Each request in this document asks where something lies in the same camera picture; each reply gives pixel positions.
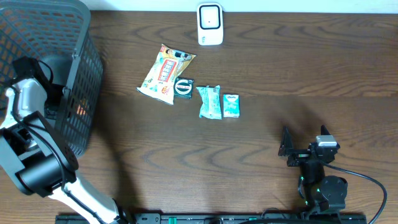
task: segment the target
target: gray plastic basket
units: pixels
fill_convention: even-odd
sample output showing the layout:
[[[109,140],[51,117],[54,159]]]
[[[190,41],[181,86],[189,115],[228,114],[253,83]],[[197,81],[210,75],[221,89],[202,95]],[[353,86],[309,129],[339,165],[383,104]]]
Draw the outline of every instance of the gray plastic basket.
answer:
[[[15,59],[28,56],[47,63],[53,83],[65,88],[59,107],[47,109],[44,116],[77,156],[87,147],[103,76],[88,33],[90,17],[78,0],[0,0],[0,81],[15,77]],[[42,69],[49,74],[45,66]],[[7,100],[1,91],[4,107]]]

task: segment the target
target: small blue box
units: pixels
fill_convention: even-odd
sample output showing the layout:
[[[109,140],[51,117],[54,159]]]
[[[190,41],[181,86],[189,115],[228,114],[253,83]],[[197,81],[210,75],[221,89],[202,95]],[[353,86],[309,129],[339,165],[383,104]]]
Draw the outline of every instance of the small blue box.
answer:
[[[225,94],[223,97],[224,117],[238,118],[239,112],[239,95]]]

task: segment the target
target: white snack package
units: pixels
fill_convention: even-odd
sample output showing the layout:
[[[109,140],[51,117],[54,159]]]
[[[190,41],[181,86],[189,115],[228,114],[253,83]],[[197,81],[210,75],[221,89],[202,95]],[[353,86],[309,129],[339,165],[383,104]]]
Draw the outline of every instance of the white snack package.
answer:
[[[150,69],[140,93],[173,105],[174,82],[196,55],[168,48],[162,44],[155,64]]]
[[[220,86],[218,85],[214,88],[209,86],[197,87],[197,90],[203,102],[199,118],[204,116],[209,119],[223,119],[220,106]]]

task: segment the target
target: round logo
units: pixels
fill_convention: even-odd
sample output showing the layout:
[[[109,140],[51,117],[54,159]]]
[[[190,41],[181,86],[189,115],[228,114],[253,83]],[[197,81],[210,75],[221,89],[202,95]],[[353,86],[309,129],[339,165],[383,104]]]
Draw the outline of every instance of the round logo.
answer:
[[[191,80],[179,80],[175,84],[175,91],[181,95],[186,95],[192,90]]]

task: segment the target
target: white electronic device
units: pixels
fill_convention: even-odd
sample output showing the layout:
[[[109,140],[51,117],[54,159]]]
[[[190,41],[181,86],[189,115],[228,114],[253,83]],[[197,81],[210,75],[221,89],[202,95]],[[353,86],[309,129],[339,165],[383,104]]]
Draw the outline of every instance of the white electronic device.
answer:
[[[218,45],[223,42],[223,9],[217,3],[200,4],[197,9],[198,42],[200,45]]]

